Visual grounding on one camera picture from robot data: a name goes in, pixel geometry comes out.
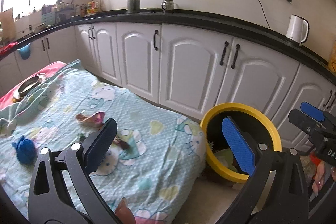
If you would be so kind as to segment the right hand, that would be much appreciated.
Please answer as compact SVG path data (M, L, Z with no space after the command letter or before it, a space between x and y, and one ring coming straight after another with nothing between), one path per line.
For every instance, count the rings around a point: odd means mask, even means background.
M321 161L317 166L317 172L315 174L314 182L312 185L312 190L315 196L318 196L318 192L322 189L323 185L325 184L326 171L329 171L334 181L336 180L335 167L325 164L324 161Z

